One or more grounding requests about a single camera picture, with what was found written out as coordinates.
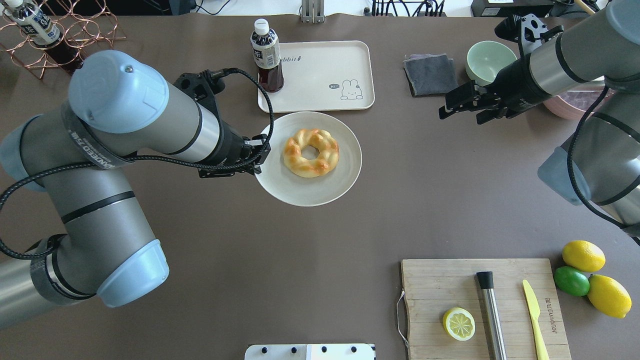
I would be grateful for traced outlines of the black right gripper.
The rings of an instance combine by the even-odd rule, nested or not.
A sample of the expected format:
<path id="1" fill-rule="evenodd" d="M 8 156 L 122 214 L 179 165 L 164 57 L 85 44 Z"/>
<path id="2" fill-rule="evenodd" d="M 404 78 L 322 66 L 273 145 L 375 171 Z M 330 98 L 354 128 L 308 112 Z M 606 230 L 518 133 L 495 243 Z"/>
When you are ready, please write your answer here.
<path id="1" fill-rule="evenodd" d="M 445 105 L 438 109 L 439 119 L 444 120 L 459 112 L 481 110 L 480 88 L 476 80 L 470 80 L 446 93 Z M 476 114 L 478 125 L 503 117 L 516 117 L 546 100 L 546 91 L 538 86 L 531 73 L 529 57 L 517 59 L 500 70 L 495 80 L 484 88 L 488 95 L 500 100 L 497 105 Z"/>

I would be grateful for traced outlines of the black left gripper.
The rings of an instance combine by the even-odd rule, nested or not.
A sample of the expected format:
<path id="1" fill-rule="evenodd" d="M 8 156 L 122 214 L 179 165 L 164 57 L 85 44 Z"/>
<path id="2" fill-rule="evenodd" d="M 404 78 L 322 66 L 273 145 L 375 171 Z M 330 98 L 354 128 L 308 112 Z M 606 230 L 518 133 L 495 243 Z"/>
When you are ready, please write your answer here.
<path id="1" fill-rule="evenodd" d="M 222 125 L 217 146 L 208 157 L 198 163 L 206 166 L 233 166 L 232 169 L 198 169 L 200 178 L 231 177 L 235 173 L 247 173 L 256 176 L 262 173 L 261 165 L 269 156 L 271 146 L 267 136 L 254 136 L 252 139 L 240 136 L 231 126 Z M 237 164 L 251 160 L 251 164 Z"/>

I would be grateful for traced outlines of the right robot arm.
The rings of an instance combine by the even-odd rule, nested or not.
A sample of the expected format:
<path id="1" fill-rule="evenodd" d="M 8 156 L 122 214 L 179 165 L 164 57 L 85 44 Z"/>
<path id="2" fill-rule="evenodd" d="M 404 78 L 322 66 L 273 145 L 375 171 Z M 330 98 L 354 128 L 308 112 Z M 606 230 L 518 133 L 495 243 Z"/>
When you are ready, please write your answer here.
<path id="1" fill-rule="evenodd" d="M 476 112 L 478 125 L 513 118 L 578 86 L 603 78 L 576 130 L 538 168 L 548 187 L 574 205 L 640 236 L 639 9 L 614 0 L 577 25 L 548 28 L 534 14 L 512 15 L 494 29 L 518 44 L 519 59 L 490 84 L 471 80 L 445 96 L 439 118 Z"/>

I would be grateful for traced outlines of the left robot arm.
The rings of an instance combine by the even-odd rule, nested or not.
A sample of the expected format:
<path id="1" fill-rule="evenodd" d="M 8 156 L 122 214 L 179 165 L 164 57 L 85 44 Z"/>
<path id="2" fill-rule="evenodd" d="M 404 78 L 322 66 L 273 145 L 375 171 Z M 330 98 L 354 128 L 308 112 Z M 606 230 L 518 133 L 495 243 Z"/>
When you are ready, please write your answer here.
<path id="1" fill-rule="evenodd" d="M 1 328 L 58 306 L 98 297 L 116 308 L 162 285 L 170 269 L 122 168 L 161 161 L 205 177 L 259 174 L 266 134 L 239 135 L 215 96 L 238 68 L 184 73 L 174 84 L 118 50 L 89 55 L 71 76 L 68 98 L 16 128 L 1 143 L 12 184 L 50 196 L 65 228 L 26 251 L 1 244 Z"/>

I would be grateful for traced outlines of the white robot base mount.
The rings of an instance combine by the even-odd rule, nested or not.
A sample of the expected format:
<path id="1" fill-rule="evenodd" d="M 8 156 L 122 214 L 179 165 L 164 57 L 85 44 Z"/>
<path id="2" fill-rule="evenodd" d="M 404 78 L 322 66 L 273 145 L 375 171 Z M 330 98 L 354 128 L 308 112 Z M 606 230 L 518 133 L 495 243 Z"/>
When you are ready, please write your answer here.
<path id="1" fill-rule="evenodd" d="M 247 347 L 245 360 L 375 360 L 374 344 L 329 342 L 308 344 L 253 344 Z"/>

